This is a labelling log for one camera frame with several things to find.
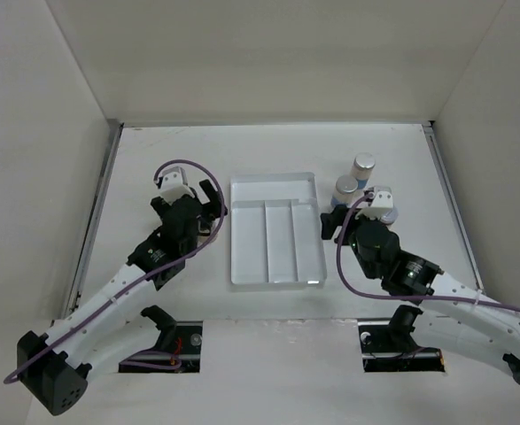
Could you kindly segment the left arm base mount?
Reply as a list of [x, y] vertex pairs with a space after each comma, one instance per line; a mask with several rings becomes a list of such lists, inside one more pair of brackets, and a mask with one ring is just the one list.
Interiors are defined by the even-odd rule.
[[141, 315], [158, 332], [155, 341], [140, 352], [124, 359], [118, 371], [122, 374], [196, 374], [200, 372], [204, 323], [177, 321], [154, 305]]

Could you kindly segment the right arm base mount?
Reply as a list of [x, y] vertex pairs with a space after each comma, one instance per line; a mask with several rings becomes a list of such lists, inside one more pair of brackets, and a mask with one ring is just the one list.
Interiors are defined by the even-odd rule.
[[358, 321], [362, 367], [366, 373], [445, 372], [440, 349], [418, 345], [412, 332], [423, 312], [401, 305], [390, 319]]

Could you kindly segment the tall jar silver lid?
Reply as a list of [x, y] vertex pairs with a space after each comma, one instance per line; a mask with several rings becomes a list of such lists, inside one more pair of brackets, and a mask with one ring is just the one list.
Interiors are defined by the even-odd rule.
[[367, 152], [357, 154], [353, 160], [350, 175], [356, 180], [357, 189], [364, 189], [376, 165], [374, 156]]
[[350, 174], [343, 174], [336, 180], [335, 189], [333, 191], [330, 206], [339, 205], [350, 206], [353, 202], [354, 195], [358, 190], [358, 181]]

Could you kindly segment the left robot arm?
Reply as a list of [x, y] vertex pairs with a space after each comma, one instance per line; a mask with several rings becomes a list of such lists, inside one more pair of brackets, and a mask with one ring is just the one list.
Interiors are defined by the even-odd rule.
[[214, 181], [199, 186], [157, 181], [151, 207], [160, 224], [129, 254], [114, 277], [84, 305], [37, 334], [28, 331], [16, 345], [17, 367], [7, 383], [22, 383], [53, 416], [67, 412], [95, 375], [114, 371], [144, 351], [167, 352], [175, 342], [175, 319], [155, 303], [159, 291], [213, 241], [226, 215]]

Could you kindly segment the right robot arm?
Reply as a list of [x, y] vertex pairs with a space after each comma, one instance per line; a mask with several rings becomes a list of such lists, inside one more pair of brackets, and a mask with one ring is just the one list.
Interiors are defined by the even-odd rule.
[[349, 247], [383, 300], [399, 306], [387, 325], [401, 351], [432, 346], [482, 362], [520, 386], [520, 307], [497, 302], [458, 282], [440, 266], [404, 251], [386, 225], [360, 209], [337, 206], [321, 216], [322, 239]]

